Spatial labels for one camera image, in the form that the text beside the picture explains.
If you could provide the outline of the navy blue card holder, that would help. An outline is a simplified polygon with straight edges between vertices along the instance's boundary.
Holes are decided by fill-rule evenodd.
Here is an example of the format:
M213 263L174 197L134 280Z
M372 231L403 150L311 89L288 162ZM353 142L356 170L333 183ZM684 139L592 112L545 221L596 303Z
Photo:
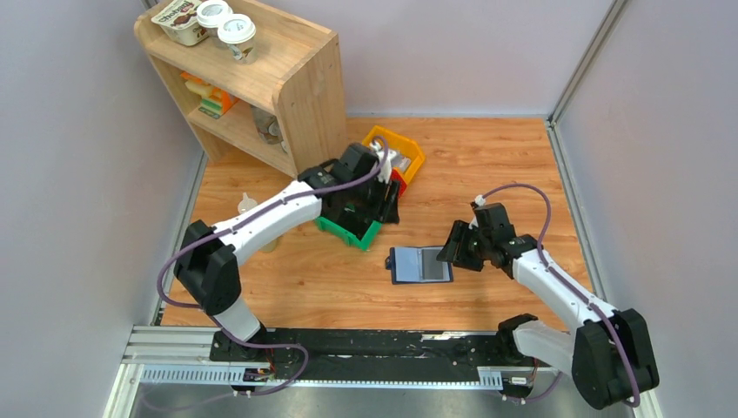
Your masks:
M385 268L394 285L435 284L453 282L452 266L437 261L441 246L391 247Z

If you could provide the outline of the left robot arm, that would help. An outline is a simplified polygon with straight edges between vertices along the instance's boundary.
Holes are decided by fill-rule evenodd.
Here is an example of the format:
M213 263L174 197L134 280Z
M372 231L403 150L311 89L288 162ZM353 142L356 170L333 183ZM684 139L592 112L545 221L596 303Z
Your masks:
M239 268L257 251L296 226L328 219L359 240L383 223L399 222L399 182L385 138L350 144L340 158L301 172L272 198L212 226L188 226L167 266L200 308L231 334L245 361L265 352L261 322L242 298Z

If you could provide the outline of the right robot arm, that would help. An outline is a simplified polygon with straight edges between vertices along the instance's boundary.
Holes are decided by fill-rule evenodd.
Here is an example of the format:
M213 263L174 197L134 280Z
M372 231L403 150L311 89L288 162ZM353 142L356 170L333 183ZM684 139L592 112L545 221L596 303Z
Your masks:
M496 351L507 364L536 359L568 375L583 400L603 409L637 405L661 378L645 318L589 292L558 268L540 241L519 235L501 203L473 206L453 222L437 259L480 272L486 264L534 293L565 324L560 331L524 313L498 325Z

